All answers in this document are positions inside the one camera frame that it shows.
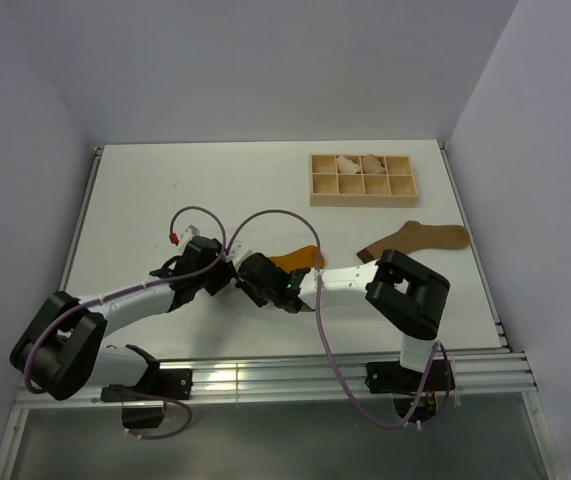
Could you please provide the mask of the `yellow sock with brown cuff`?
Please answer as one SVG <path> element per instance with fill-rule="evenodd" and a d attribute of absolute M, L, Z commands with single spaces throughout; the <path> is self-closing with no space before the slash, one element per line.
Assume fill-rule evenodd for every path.
<path fill-rule="evenodd" d="M 299 269 L 324 269 L 323 255 L 316 245 L 308 245 L 280 256 L 269 256 L 268 259 L 286 273 Z"/>

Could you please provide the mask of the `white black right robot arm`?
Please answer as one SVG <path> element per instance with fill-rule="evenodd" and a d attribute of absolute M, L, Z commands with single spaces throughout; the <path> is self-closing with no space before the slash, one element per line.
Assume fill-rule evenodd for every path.
<path fill-rule="evenodd" d="M 387 250 L 380 259 L 355 267 L 287 273 L 255 253 L 237 273 L 240 288 L 260 307 L 271 304 L 291 314 L 319 314 L 338 306 L 376 310 L 402 334 L 400 383 L 417 390 L 431 379 L 429 357 L 451 284 L 408 255 Z"/>

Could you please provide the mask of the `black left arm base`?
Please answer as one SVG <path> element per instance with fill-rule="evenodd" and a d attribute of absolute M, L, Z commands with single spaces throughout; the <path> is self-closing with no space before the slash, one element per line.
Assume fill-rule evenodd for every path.
<path fill-rule="evenodd" d="M 193 370 L 159 369 L 145 374 L 135 386 L 109 385 L 101 390 L 100 400 L 103 403 L 128 403 L 135 401 L 158 401 L 160 407 L 125 407 L 121 408 L 121 423 L 126 432 L 140 436 L 145 440 L 161 440 L 184 432 L 191 424 L 193 412 L 185 403 L 190 399 L 193 385 Z M 174 431 L 167 433 L 148 433 L 157 430 L 166 419 L 170 406 L 184 410 L 186 419 Z"/>

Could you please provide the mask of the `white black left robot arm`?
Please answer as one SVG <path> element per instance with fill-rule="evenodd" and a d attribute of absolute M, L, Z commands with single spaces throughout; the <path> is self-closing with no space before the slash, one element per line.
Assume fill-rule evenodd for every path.
<path fill-rule="evenodd" d="M 65 291 L 50 295 L 10 353 L 11 365 L 31 387 L 66 400 L 86 385 L 148 399 L 171 387 L 160 362 L 136 345 L 105 337 L 139 320 L 173 312 L 201 290 L 215 295 L 236 275 L 216 239 L 195 236 L 181 252 L 139 284 L 95 298 Z"/>

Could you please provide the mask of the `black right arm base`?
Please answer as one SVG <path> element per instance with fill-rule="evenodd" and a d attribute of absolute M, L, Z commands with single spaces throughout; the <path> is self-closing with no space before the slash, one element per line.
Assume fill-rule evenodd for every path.
<path fill-rule="evenodd" d="M 399 395 L 393 403 L 397 414 L 404 417 L 414 405 L 422 374 L 403 368 L 399 361 L 369 362 L 366 364 L 365 385 L 371 394 Z M 424 423 L 436 416 L 440 404 L 438 393 L 453 393 L 456 388 L 450 365 L 442 359 L 434 360 L 428 374 L 423 394 L 409 420 Z"/>

